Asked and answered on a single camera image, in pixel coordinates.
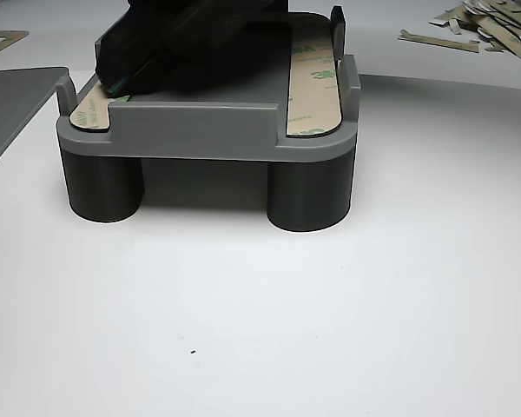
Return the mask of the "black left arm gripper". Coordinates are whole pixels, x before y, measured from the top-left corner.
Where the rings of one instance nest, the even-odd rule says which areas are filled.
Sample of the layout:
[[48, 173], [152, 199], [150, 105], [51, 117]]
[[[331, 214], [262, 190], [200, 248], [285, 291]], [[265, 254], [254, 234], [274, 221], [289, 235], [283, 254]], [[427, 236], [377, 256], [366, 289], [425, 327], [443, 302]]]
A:
[[220, 46], [186, 47], [179, 56], [165, 44], [174, 33], [231, 30], [262, 12], [287, 12], [288, 1], [130, 1], [127, 12], [102, 36], [96, 74], [111, 97], [285, 96], [292, 27], [278, 17], [252, 21]]

